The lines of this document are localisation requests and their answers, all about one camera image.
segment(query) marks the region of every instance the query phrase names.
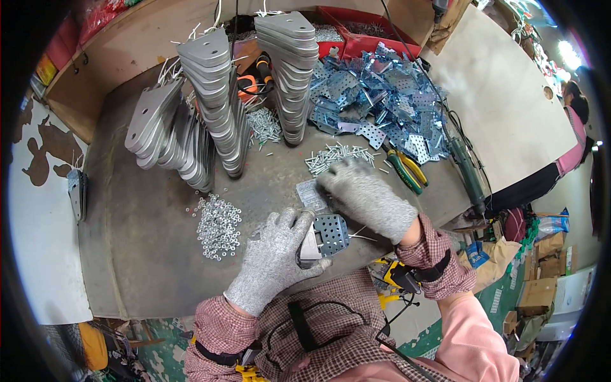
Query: workbench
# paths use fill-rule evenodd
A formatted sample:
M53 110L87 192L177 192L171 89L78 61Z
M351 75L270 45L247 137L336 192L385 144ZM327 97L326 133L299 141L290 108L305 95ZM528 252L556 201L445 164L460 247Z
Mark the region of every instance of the workbench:
M312 178L304 159L311 152L325 150L325 144L368 147L362 136L331 136L308 126L303 143L288 148L283 142L258 145L247 154L244 173L231 180L217 162L214 193L242 210L237 229L241 232L236 257L218 262L202 255L197 240L199 214L186 210L197 206L201 194L189 187L177 171L159 166L142 170L136 156L123 142L132 113L143 88L156 82L156 67L135 77L110 93L84 166L89 176L87 218L79 223L81 264L87 297L94 315L101 317L153 318L192 315L198 303L220 295L240 271L246 239L257 223L285 207L301 208L296 184ZM450 160L429 162L422 169L429 186L416 196L384 164L382 149L375 156L376 167L393 190L426 213L441 226L470 207L458 171ZM330 213L329 210L319 213ZM348 232L362 224L346 216ZM325 273L296 284L285 293L363 267L392 250L389 240L369 229L359 235L377 242L353 238L349 246L334 255Z

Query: glove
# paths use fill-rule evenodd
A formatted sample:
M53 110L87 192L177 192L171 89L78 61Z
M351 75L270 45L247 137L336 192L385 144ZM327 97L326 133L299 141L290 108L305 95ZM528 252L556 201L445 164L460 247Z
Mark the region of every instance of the glove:
M395 245L418 216L418 210L395 195L365 161L344 158L316 180L333 197L333 207Z
M259 316L278 293L320 276L331 265L331 259L321 259L307 270L297 265L296 253L314 221L314 212L304 211L295 222L296 217L293 208L280 215L272 212L265 225L251 235L259 234L259 239L249 238L246 243L242 270L223 295L250 315Z

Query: floor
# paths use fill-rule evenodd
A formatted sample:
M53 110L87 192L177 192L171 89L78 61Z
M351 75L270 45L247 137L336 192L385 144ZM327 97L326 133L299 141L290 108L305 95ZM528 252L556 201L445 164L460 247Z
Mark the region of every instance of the floor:
M499 279L488 288L476 294L488 318L497 332L502 330L503 319L510 310L513 310L522 285L523 269L518 271L516 287L511 289L511 278L508 274ZM496 313L490 313L494 294L501 289L500 303ZM391 324L391 336L397 341L398 349L405 355L412 357L434 358L435 352L442 339L441 316L434 301L417 296L414 301L420 301L419 307L409 307L398 319ZM385 313L390 319L403 307L401 301L393 301L386 307ZM152 381L187 381L183 372L184 353L188 341L180 337L183 330L192 327L192 316L183 318L163 318L146 320L150 331L156 338L165 338L166 341L141 347L138 357L148 370ZM135 325L137 336L145 336L141 326Z
M198 220L185 212L197 206L201 195L195 194L176 171L159 166L140 169L135 155L123 145L139 94L156 81L157 72L153 68L106 97L87 154L88 213L79 225L79 243L87 296L93 314L101 317L190 315L201 300L222 293L240 270L244 245L237 248L237 257L232 260L217 262L202 257L195 233ZM367 146L361 136L333 137L307 127L298 148L275 143L266 144L261 152L251 148L244 174L237 181L229 179L222 168L215 172L215 193L242 209L243 221L238 227L243 233L241 244L270 212L301 206L295 184L311 179L303 160L336 141ZM386 167L383 159L383 154L376 157L376 167ZM409 192L396 173L381 175L435 226L470 206L451 161L426 163L422 168L430 185L420 196ZM362 227L347 221L350 233ZM367 229L361 234L376 238ZM353 240L323 276L298 284L290 292L365 266L391 251L387 240L377 239L377 243Z

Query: plaid sleeve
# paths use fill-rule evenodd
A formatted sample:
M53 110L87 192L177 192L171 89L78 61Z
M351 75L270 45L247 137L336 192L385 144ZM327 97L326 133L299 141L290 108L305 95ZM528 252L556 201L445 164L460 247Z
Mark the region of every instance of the plaid sleeve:
M202 301L193 324L195 338L216 354L239 353L255 340L256 317L247 317L232 308L223 296ZM202 356L191 344L185 354L185 374L191 382L241 381L234 367L219 365Z
M424 214L418 218L422 224L420 240L411 246L398 245L395 248L397 257L405 265L415 268L431 268L439 263L448 250L451 250L447 234L433 228L433 224ZM440 300L454 293L472 290L475 286L475 270L463 267L452 251L450 262L443 275L433 282L423 282L422 290L428 299Z

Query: plastic bag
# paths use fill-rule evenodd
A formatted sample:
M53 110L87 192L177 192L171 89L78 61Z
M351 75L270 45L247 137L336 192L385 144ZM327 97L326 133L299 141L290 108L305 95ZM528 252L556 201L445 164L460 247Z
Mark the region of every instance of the plastic bag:
M102 30L112 19L127 9L123 0L95 1L85 12L79 43L85 44L97 32Z
M539 218L539 233L535 238L535 243L542 238L558 232L569 232L569 211L565 208L559 215L564 216L543 216Z

